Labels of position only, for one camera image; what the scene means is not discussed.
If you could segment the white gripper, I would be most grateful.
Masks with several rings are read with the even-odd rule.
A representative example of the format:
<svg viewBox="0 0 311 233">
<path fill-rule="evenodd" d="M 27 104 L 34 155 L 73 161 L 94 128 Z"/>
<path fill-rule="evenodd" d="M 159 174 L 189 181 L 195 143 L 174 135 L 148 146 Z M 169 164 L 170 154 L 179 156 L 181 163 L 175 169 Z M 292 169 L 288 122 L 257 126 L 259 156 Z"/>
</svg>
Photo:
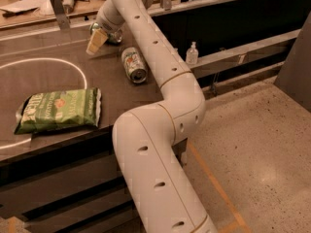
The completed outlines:
<svg viewBox="0 0 311 233">
<path fill-rule="evenodd" d="M 98 10 L 95 22 L 100 26 L 94 29 L 88 42 L 86 53 L 94 55 L 108 40 L 107 33 L 115 33 L 121 29 L 124 19 L 112 0 L 106 0 Z"/>
</svg>

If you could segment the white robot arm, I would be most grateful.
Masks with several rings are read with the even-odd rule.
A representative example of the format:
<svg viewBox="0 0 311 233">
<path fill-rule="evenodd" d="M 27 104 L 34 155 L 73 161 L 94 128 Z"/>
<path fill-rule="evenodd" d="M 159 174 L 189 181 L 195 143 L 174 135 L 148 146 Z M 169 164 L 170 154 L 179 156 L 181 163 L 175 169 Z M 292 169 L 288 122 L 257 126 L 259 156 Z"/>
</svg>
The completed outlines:
<svg viewBox="0 0 311 233">
<path fill-rule="evenodd" d="M 147 233 L 218 233 L 173 151 L 204 119 L 205 97 L 149 16 L 152 2 L 104 2 L 96 18 L 100 29 L 86 49 L 96 53 L 107 33 L 126 24 L 163 97 L 118 117 L 112 134 L 115 155 Z"/>
</svg>

